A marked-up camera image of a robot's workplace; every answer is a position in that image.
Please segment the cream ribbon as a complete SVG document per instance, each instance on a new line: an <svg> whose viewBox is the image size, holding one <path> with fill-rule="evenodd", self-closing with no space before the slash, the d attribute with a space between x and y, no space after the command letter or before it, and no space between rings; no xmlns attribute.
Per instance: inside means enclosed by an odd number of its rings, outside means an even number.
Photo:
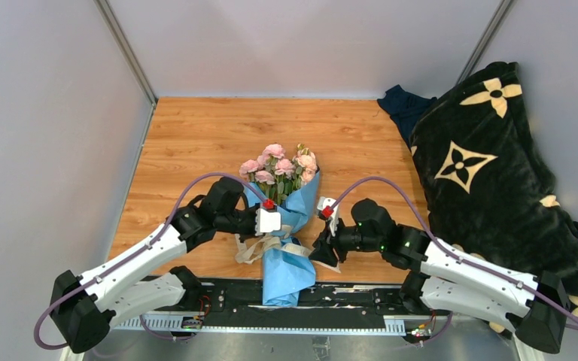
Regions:
<svg viewBox="0 0 578 361"><path fill-rule="evenodd" d="M277 249L285 253L291 253L297 256L307 257L311 254L311 250L299 244L283 244L281 239L273 235L265 235L255 241L250 247L246 245L244 239L240 235L235 235L236 246L238 252L235 255L237 263L245 263L251 265L253 262L261 259L263 254L270 249Z"/></svg>

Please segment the blue wrapping paper sheet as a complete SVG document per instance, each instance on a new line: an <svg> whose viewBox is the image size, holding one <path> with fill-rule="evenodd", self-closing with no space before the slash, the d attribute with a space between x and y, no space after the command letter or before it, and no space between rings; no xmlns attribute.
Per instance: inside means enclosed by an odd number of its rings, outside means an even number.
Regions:
<svg viewBox="0 0 578 361"><path fill-rule="evenodd" d="M277 236L283 244L302 245L296 234L311 220L317 203L321 173L293 191L278 207L281 230L266 235ZM315 285L316 271L309 256L297 256L270 249L261 259L263 270L262 304L275 307L296 307L300 292Z"/></svg>

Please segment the pink fake flower stem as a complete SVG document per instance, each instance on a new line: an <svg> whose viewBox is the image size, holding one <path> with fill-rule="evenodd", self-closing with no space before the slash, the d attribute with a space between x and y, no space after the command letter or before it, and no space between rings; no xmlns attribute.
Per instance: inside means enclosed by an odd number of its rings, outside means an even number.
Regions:
<svg viewBox="0 0 578 361"><path fill-rule="evenodd" d="M255 174L262 169L262 166L256 159L249 159L239 167L239 175L248 181L251 181Z"/></svg>

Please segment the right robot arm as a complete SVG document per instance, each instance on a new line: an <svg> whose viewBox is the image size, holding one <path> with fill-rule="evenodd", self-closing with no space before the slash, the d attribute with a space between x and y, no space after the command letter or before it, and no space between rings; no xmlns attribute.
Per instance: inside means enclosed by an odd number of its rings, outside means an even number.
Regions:
<svg viewBox="0 0 578 361"><path fill-rule="evenodd" d="M493 323L524 344L557 354L569 305L558 275L515 271L465 253L411 226L397 224L371 199L351 210L346 226L335 199L318 200L316 214L325 222L309 258L332 269L350 252L378 252L391 266L407 271L400 288L404 311L449 311Z"/></svg>

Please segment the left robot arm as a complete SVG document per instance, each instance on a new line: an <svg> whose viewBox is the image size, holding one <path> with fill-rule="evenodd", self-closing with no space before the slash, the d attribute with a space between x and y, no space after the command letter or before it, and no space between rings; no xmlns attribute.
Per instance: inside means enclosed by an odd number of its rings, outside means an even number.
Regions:
<svg viewBox="0 0 578 361"><path fill-rule="evenodd" d="M255 234L259 210L272 208L273 200L230 174L209 176L217 181L205 195L186 205L178 199L164 223L121 255L80 275L71 270L58 275L50 304L35 324L36 344L46 350L68 347L74 353L94 348L114 322L129 317L134 306L127 299L129 291L140 292L143 277L151 271L212 240L217 232ZM41 340L40 328L47 317L64 343L53 346Z"/></svg>

